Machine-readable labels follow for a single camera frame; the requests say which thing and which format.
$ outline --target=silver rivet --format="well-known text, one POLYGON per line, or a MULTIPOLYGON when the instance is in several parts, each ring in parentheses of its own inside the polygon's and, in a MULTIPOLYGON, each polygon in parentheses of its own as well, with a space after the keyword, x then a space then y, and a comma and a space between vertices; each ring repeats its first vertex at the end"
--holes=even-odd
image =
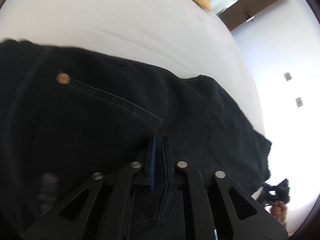
POLYGON ((226 174, 223 171, 217 171, 216 177, 223 179, 226 176, 226 174))
POLYGON ((131 163, 131 167, 134 169, 140 168, 141 167, 141 163, 140 162, 133 162, 131 163))
POLYGON ((186 162, 178 162, 178 167, 180 167, 180 168, 185 168, 187 166, 188 166, 188 163, 186 163, 186 162))
POLYGON ((103 174, 101 172, 96 172, 92 175, 94 179, 101 179, 103 177, 103 174))
POLYGON ((59 73, 57 75, 57 82, 62 85, 68 85, 70 83, 70 76, 66 73, 59 73))

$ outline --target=bed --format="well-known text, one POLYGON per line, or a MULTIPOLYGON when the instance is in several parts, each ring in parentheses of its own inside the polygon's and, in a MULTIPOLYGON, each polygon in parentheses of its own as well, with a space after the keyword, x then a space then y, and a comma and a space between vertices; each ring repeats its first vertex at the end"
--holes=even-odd
POLYGON ((7 0, 0 40, 81 47, 214 78, 264 134, 254 80, 229 30, 192 0, 7 0))

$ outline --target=red and beige button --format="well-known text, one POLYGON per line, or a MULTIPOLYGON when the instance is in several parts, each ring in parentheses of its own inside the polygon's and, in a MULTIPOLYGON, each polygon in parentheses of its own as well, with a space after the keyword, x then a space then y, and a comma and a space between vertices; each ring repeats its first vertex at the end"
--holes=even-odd
POLYGON ((62 85, 68 85, 70 83, 70 76, 66 73, 59 73, 57 75, 57 82, 62 85))

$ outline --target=person's hand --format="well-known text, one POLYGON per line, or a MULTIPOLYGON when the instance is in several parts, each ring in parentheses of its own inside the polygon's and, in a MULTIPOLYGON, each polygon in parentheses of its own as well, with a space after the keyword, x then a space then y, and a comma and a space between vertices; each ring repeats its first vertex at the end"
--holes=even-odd
POLYGON ((282 224, 287 218, 287 206, 283 201, 276 201, 272 204, 270 214, 282 224))

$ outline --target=black fabric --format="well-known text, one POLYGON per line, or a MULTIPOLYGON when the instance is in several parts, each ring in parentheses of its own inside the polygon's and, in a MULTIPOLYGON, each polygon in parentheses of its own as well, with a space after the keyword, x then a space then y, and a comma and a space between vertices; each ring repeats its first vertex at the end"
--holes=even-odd
MULTIPOLYGON (((59 178, 58 202, 92 173, 135 160, 150 136, 168 136, 183 160, 202 171, 225 171, 249 194, 270 176, 271 143, 207 76, 181 79, 84 49, 6 41, 0 44, 0 93, 0 208, 21 234, 43 212, 44 174, 59 178), (70 75, 70 84, 56 81, 60 72, 70 75)), ((159 236, 183 239, 182 231, 170 234, 167 223, 155 226, 159 199, 148 202, 140 229, 153 235, 169 230, 159 236)), ((179 212, 172 217, 181 220, 179 212)))

